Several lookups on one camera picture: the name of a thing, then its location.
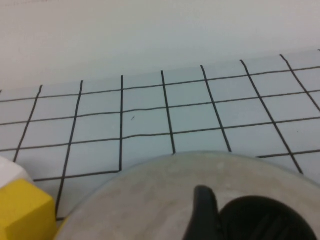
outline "grid paper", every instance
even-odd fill
[[[320,183],[320,51],[0,91],[0,155],[57,220],[122,170],[187,151],[258,157]]]

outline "white background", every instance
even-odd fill
[[[320,46],[318,0],[0,0],[0,89]]]

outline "white block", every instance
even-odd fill
[[[0,188],[17,179],[25,179],[34,183],[21,166],[0,156]]]

